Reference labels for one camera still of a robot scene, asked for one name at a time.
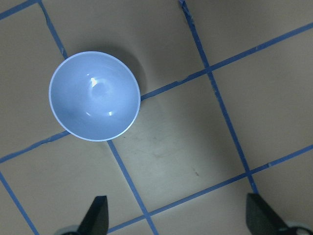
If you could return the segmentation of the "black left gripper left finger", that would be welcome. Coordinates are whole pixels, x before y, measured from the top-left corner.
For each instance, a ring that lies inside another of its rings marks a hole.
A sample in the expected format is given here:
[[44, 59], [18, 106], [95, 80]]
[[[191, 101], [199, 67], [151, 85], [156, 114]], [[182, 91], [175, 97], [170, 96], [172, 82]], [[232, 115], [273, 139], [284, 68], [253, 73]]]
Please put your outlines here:
[[109, 229], [107, 196], [96, 196], [78, 227], [80, 235], [106, 235]]

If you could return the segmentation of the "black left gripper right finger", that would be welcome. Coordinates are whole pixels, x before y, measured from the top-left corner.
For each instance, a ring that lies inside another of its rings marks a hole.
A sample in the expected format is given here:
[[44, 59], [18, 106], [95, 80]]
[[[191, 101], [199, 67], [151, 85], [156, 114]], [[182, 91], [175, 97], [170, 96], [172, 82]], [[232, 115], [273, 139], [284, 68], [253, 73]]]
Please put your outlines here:
[[252, 235], [283, 235], [290, 228], [256, 193], [246, 196], [246, 225]]

